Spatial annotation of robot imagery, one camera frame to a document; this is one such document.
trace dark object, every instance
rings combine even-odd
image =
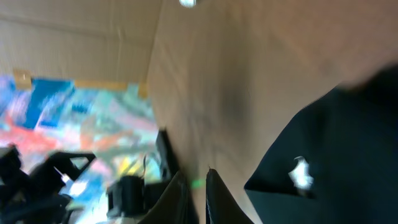
[[[65,186],[62,175],[77,178],[94,161],[92,153],[56,152],[39,164],[29,175],[20,170],[21,160],[15,146],[2,149],[0,155],[0,223],[23,220],[24,223],[60,223],[67,215],[65,207],[71,198],[59,195]],[[77,168],[71,159],[84,157],[87,163]]]
[[[214,169],[206,177],[206,223],[252,223]]]
[[[140,223],[199,223],[166,131],[159,132],[156,143],[162,158],[162,182],[145,184],[142,177],[121,177],[107,190],[107,216],[137,218],[146,214]]]
[[[397,223],[398,67],[298,112],[245,185],[263,223]],[[312,198],[288,173],[309,164]]]

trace cardboard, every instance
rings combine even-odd
[[[2,0],[0,73],[142,82],[162,0]]]

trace brown surface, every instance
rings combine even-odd
[[[162,0],[1,0],[0,73],[141,82]]]
[[[149,93],[190,178],[217,169],[259,223],[245,181],[299,109],[397,59],[397,9],[388,0],[202,0],[193,9],[165,0]],[[203,218],[204,189],[194,194]]]

